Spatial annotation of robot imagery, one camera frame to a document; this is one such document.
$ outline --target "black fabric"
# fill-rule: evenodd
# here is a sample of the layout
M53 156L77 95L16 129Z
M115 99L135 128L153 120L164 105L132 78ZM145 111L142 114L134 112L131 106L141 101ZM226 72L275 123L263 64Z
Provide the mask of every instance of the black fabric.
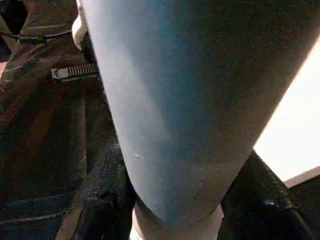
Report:
M320 175L300 183L290 190L303 206L305 214L320 230Z
M32 6L22 34L70 30L78 13L74 0ZM84 63L70 35L15 46L0 80L0 239L55 239L79 209L112 216L108 233L128 237L133 192L102 84L51 79L52 68ZM73 239L88 236L87 220Z
M0 37L0 63L7 62L10 58L10 54L10 49L8 48L3 38Z
M221 205L219 239L318 239L301 204L254 151Z
M90 63L97 62L94 48L92 46L91 39L88 33L84 36L83 40L81 41L81 51L86 61Z
M18 34L27 17L27 10L23 1L0 1L0 15L5 20L9 30Z

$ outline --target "white surface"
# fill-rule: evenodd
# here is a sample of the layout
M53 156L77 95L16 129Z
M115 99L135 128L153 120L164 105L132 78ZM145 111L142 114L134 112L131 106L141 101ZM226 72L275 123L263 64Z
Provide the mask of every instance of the white surface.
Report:
M85 13L83 5L80 0L76 1L78 7L78 16L72 24L72 38L75 46L81 50L81 41L84 39L88 32L88 26L86 23Z
M320 38L254 148L291 187L320 174L319 138Z

